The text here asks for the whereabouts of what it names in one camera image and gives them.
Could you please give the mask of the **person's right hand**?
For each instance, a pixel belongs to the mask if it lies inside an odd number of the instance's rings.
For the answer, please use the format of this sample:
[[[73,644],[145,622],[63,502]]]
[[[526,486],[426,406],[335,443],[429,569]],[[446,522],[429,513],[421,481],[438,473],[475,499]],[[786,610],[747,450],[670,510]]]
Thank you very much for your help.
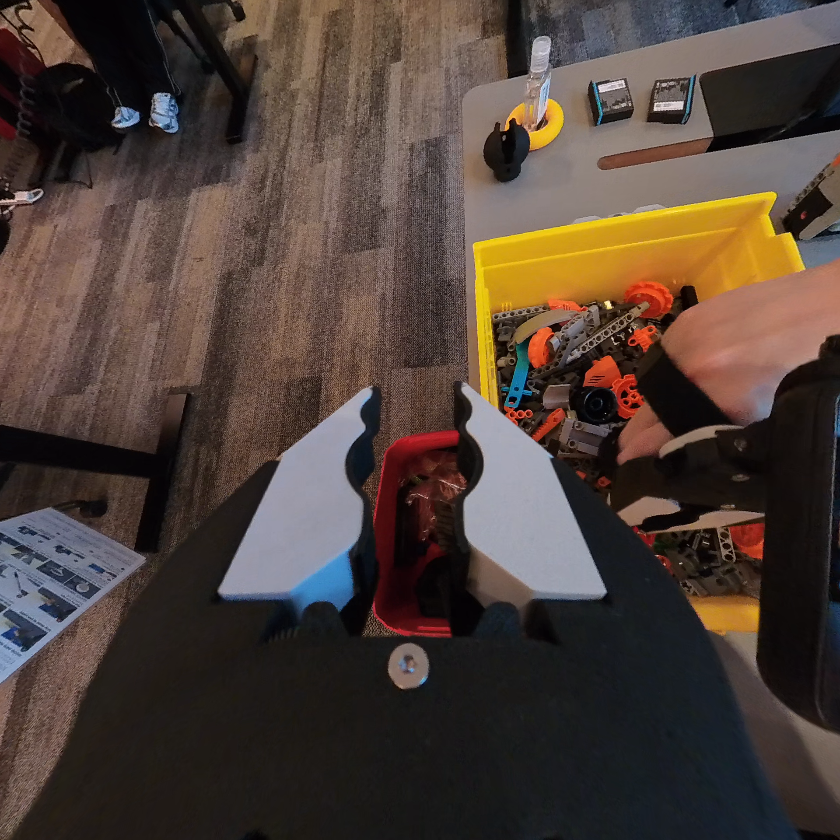
[[[617,464],[696,427],[767,418],[783,378],[838,333],[838,259],[683,311],[640,368],[644,403],[618,438]]]

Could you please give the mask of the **yellow plastic bin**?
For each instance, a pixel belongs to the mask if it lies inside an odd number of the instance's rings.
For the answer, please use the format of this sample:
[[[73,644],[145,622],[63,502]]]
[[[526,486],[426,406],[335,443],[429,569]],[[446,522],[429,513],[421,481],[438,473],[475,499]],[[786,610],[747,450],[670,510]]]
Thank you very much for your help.
[[[474,247],[478,393],[501,413],[491,337],[495,312],[553,298],[619,302],[640,281],[662,284],[673,295],[693,286],[703,302],[803,271],[792,235],[774,230],[774,201],[773,193],[741,196],[479,242]],[[524,626],[523,633],[557,644],[562,617],[572,616],[592,634],[595,621],[606,621],[610,630],[624,621],[617,633],[631,644],[659,634],[671,641],[703,638],[711,625],[696,610],[700,601],[686,596],[659,556],[614,512],[614,486],[638,488],[639,483],[612,483],[605,501],[566,461],[552,457],[561,465],[563,486],[604,580],[607,606],[550,609],[538,626]]]

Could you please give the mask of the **black backpack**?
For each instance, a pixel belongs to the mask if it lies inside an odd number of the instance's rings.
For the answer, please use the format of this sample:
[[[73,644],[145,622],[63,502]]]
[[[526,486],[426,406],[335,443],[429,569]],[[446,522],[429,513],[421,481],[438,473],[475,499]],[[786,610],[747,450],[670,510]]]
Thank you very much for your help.
[[[113,102],[95,70],[69,62],[49,66],[35,76],[34,89],[36,113],[69,146],[88,153],[120,147]]]

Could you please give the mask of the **partly built toy robot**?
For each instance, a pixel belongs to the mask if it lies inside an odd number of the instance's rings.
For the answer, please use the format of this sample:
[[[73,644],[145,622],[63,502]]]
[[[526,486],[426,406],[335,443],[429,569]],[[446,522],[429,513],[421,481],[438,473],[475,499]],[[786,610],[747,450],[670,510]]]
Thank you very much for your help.
[[[781,221],[796,240],[839,231],[839,157],[824,167],[797,194]]]

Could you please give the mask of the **black desk foot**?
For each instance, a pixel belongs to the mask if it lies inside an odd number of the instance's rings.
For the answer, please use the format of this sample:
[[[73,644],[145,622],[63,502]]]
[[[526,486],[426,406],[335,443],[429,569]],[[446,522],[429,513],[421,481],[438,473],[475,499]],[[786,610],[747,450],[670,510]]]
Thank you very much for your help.
[[[155,553],[159,550],[190,401],[191,395],[188,393],[167,396],[161,431],[153,453],[2,425],[1,460],[15,465],[71,469],[147,480],[134,549],[141,553]]]

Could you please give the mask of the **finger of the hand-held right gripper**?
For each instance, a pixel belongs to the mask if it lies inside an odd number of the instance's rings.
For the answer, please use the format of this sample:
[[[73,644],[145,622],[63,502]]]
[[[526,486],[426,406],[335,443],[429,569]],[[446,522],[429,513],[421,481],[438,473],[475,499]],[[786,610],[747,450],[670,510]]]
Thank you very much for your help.
[[[765,514],[765,488],[734,486],[705,500],[666,498],[663,490],[613,488],[613,509],[640,532],[714,530],[757,522]]]
[[[730,425],[701,427],[669,440],[653,454],[630,458],[619,452],[621,430],[617,428],[602,441],[601,474],[613,484],[618,480],[640,482],[641,479],[633,478],[633,476],[641,475],[645,470],[651,469],[657,476],[666,478],[676,476],[689,463],[692,447],[697,448],[709,444],[706,449],[718,457],[718,440],[722,439],[725,444],[728,444],[733,439],[742,437],[744,431],[743,427]]]

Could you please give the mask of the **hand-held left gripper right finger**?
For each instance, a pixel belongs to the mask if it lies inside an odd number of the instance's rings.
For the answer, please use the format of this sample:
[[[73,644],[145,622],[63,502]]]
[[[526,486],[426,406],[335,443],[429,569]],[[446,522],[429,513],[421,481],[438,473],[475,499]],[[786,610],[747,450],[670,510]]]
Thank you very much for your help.
[[[453,504],[452,636],[493,623],[517,635],[550,609],[607,606],[557,459],[462,381],[453,417],[467,485]]]

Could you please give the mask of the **grey desk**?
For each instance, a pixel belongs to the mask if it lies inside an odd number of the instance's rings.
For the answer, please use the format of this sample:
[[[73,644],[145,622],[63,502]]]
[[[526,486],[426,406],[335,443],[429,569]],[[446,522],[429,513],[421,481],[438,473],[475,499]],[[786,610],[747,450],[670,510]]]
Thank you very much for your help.
[[[838,43],[838,3],[797,11],[662,45],[588,60],[553,71],[551,92],[563,95],[565,125],[546,149],[530,153],[515,181],[497,183],[482,159],[496,121],[518,104],[523,84],[509,79],[476,87],[463,99],[463,162],[469,383],[479,377],[473,245],[482,240],[606,217],[641,206],[677,207],[774,192],[774,222],[792,198],[838,153],[838,132],[819,133],[713,153],[684,154],[711,136],[707,107],[698,101],[687,125],[645,121],[645,105],[630,120],[591,125],[589,81],[625,77],[635,96],[662,77],[685,77]],[[655,160],[654,148],[680,153]],[[838,736],[784,709],[764,687],[755,664],[756,636],[713,638],[754,748],[794,824],[838,833]]]

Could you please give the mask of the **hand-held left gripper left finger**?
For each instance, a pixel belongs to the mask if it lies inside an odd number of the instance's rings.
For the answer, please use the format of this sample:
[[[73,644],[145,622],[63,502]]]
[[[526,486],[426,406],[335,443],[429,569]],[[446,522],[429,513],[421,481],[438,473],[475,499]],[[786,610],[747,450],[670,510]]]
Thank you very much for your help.
[[[330,604],[360,635],[378,581],[371,500],[382,393],[355,394],[277,459],[218,587],[226,601],[279,601],[295,623]]]

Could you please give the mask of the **printed instruction sheet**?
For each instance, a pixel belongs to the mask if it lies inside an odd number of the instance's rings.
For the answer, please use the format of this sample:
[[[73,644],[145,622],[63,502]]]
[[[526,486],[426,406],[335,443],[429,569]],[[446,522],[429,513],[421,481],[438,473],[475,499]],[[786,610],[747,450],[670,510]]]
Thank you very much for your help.
[[[146,561],[54,508],[1,522],[1,680]]]

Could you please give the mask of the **pile of toy building bricks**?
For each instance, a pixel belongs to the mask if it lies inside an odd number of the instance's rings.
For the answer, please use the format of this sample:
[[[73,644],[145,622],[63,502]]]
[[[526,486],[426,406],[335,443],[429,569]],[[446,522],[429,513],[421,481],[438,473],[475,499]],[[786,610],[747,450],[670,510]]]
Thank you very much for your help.
[[[609,501],[607,446],[643,404],[636,372],[676,317],[698,303],[640,281],[619,302],[550,299],[491,315],[500,410]],[[690,596],[760,594],[763,526],[652,531],[635,527]]]

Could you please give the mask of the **red plastic crate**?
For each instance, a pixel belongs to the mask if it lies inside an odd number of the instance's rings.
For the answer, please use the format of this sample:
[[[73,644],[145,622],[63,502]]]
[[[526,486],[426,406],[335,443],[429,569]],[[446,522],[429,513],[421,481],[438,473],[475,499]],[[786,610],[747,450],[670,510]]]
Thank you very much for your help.
[[[374,507],[375,617],[402,636],[450,637],[453,502],[466,488],[454,430],[398,439],[386,451]]]

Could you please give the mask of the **clear plastic bottle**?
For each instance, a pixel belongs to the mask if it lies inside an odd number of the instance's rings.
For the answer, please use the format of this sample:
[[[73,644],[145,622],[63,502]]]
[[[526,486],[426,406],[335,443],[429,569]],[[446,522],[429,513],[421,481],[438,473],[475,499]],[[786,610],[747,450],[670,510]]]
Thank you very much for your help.
[[[530,55],[529,72],[523,100],[523,127],[533,132],[539,129],[544,120],[550,97],[550,53],[552,41],[549,36],[540,36],[533,40]]]

